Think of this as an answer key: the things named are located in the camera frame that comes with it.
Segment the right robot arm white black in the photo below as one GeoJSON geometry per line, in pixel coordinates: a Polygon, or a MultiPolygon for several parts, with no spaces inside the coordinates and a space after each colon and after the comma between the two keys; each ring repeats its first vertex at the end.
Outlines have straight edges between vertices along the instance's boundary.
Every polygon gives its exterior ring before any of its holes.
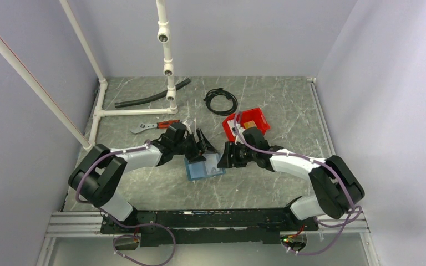
{"type": "Polygon", "coordinates": [[[244,132],[239,142],[225,143],[218,168],[240,168],[249,162],[271,172],[293,175],[310,182],[313,195],[299,197],[289,203],[283,222],[290,230],[297,230],[305,219],[327,215],[341,218],[354,210],[365,196],[365,191],[344,160],[308,157],[282,146],[270,145],[261,131],[252,127],[244,132]]]}

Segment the blue card holder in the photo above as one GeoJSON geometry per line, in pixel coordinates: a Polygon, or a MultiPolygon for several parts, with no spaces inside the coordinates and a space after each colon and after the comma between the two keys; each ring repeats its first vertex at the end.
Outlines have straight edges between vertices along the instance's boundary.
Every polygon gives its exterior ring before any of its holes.
{"type": "Polygon", "coordinates": [[[221,176],[226,173],[226,170],[224,168],[221,168],[222,172],[220,174],[209,176],[206,174],[206,171],[205,171],[205,162],[188,163],[187,159],[185,159],[184,162],[186,167],[187,180],[191,182],[202,180],[205,178],[221,176]]]}

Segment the white credit card grey stripe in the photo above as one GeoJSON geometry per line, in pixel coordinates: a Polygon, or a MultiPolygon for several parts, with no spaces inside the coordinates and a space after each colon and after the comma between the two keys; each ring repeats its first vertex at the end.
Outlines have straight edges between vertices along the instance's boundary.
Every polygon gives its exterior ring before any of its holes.
{"type": "Polygon", "coordinates": [[[205,154],[204,157],[206,159],[205,171],[207,175],[209,176],[218,175],[222,172],[222,170],[217,167],[217,164],[219,162],[218,154],[205,154]]]}

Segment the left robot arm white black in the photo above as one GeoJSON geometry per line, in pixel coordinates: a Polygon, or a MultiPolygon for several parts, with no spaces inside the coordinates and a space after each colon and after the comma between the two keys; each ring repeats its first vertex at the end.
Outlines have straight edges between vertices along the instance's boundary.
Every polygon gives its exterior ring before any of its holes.
{"type": "Polygon", "coordinates": [[[123,174],[162,166],[176,155],[183,155],[188,163],[203,162],[216,151],[200,128],[175,122],[157,139],[146,140],[141,146],[110,149],[95,145],[69,176],[68,184],[75,190],[77,202],[105,212],[122,232],[129,233],[139,223],[138,210],[117,193],[123,174]]]}

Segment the red plastic bin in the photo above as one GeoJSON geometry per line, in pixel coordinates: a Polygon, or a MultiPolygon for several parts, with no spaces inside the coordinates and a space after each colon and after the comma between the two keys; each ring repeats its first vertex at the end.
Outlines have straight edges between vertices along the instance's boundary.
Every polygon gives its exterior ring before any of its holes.
{"type": "MultiPolygon", "coordinates": [[[[236,134],[234,133],[234,117],[235,114],[230,114],[222,122],[222,127],[229,141],[235,141],[236,134]]],[[[261,108],[253,108],[242,112],[242,116],[238,121],[238,129],[246,130],[251,127],[257,127],[263,135],[270,129],[270,125],[266,120],[261,108]]]]}

